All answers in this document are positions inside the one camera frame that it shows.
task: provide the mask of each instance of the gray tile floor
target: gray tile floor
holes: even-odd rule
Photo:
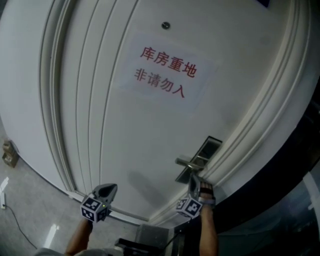
[[[0,145],[5,138],[0,120]],[[21,159],[14,169],[0,160],[0,184],[6,177],[6,204],[13,209],[22,231],[41,248],[51,228],[56,227],[49,248],[63,253],[81,219],[80,204],[44,181]],[[107,218],[94,225],[88,247],[112,248],[118,238],[134,241],[136,231],[134,225]],[[18,230],[10,210],[0,209],[0,256],[31,256],[34,251]]]

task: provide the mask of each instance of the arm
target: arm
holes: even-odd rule
[[[214,223],[214,213],[209,205],[201,209],[200,256],[218,256],[218,235]]]
[[[83,219],[80,221],[76,231],[66,247],[64,255],[73,256],[86,250],[88,247],[89,236],[92,232],[92,222]]]

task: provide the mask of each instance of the door frame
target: door frame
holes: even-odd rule
[[[68,191],[76,192],[79,198],[83,198],[84,195],[77,191],[66,154],[59,101],[65,36],[76,2],[56,0],[52,4],[41,52],[40,104],[48,144],[61,179]],[[291,0],[283,40],[265,83],[238,127],[200,173],[200,176],[208,179],[215,187],[224,184],[248,161],[282,116],[304,70],[310,30],[309,1]],[[114,210],[120,219],[129,222],[162,225],[175,216],[175,206],[186,194],[187,187],[150,219],[135,219],[126,212]]]

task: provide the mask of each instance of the paper sign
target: paper sign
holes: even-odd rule
[[[125,54],[113,86],[187,113],[198,105],[214,71],[211,61],[141,32],[132,37]]]

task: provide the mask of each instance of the white wall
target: white wall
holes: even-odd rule
[[[46,180],[65,190],[49,148],[39,91],[41,46],[52,3],[9,1],[4,9],[0,20],[0,115],[19,155]]]

